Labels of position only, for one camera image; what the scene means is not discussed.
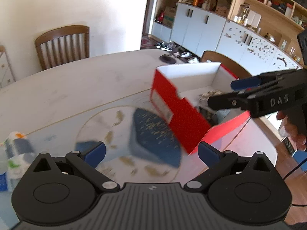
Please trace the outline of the right hand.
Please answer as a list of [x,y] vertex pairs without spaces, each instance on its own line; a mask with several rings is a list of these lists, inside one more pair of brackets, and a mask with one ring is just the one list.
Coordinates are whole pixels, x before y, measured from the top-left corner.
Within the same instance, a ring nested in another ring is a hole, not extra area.
[[276,118],[277,120],[282,120],[281,128],[284,128],[285,133],[288,134],[294,149],[304,152],[306,150],[306,136],[298,133],[297,126],[293,125],[283,112],[278,112]]

